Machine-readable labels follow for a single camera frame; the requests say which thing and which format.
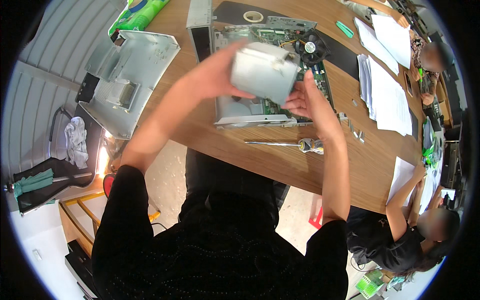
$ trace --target corrugated metal wall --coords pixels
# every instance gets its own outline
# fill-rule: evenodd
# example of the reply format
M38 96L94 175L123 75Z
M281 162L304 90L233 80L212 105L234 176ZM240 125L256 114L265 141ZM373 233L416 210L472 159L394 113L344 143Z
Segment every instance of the corrugated metal wall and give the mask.
M26 72L25 67L19 66L21 62L17 64L3 108L1 167L5 178L11 179L14 173L49 158L48 134L53 113L62 106L73 114L77 94L74 87L81 84L86 61L101 35L108 34L122 2L53 0L46 8L34 39L19 57L19 61L29 65L27 69L36 72ZM57 118L52 144L63 146L65 137L59 124L66 124L66 119ZM51 154L61 156L55 150Z

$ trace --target metal rod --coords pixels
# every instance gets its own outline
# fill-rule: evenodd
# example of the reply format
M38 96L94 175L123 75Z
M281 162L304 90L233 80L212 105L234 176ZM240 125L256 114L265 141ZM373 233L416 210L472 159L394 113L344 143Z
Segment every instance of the metal rod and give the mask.
M83 173L83 174L74 175L73 177L74 178L79 178L79 177L85 177L85 176L91 176L91 175L92 175L92 173ZM70 179L70 177L68 177L68 176L57 177L57 178L53 179L53 182L63 181L63 180L67 180L67 179Z
M273 146L297 146L300 147L300 144L291 144L291 143L268 143L268 142L245 142L246 144L260 144L260 145L273 145Z

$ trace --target floral shirt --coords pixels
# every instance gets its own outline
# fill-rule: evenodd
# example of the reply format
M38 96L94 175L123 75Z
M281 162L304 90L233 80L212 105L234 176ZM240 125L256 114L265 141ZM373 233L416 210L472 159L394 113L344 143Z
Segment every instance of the floral shirt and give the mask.
M420 63L420 53L423 47L427 45L427 42L425 42L425 40L415 32L413 32L413 35L412 35L412 32L413 31L411 30L410 31L410 47L412 48L412 51L413 51L413 65L417 69L422 68L425 75L429 77L433 76L435 77L435 79L438 80L438 77L440 76L439 72L431 72L429 70L426 70L425 68L422 67Z

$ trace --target hair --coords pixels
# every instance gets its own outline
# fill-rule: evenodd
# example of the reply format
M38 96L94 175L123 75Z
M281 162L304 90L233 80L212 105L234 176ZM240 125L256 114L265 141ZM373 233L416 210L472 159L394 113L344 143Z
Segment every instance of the hair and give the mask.
M453 244L453 237L455 237L460 227L460 217L457 212L448 211L445 216L445 235L446 240L437 242L434 241L434 246L427 252L423 253L413 267L403 272L394 273L397 277L404 277L405 281L412 281L415 272L426 272L437 264L441 263L444 257L450 252Z
M443 69L448 69L453 64L453 51L449 45L442 42L432 42L440 54L440 63L442 64Z

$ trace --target hand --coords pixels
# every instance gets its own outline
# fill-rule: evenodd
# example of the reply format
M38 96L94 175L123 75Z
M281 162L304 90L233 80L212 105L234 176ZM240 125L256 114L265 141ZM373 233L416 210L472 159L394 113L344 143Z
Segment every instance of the hand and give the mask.
M344 139L338 118L328 100L315 85L312 71L305 72L303 82L295 82L294 88L295 90L287 97L282 108L312 119L321 141Z
M394 9L392 9L392 12L390 13L390 15L403 28L407 28L410 25L408 21L405 19L405 17Z
M412 77L413 81L420 80L420 72L417 68L410 70L410 77Z
M420 94L421 101L424 105L430 105L433 102L434 96L429 93Z
M413 170L413 177L417 182L420 182L425 177L425 165L419 163Z
M425 177L422 177L422 179L417 183L417 191L423 190L424 186L425 186Z
M247 40L242 40L230 44L202 61L182 78L188 83L188 88L197 99L202 100L221 95L255 98L254 95L240 91L230 83L233 57L237 50L247 43Z

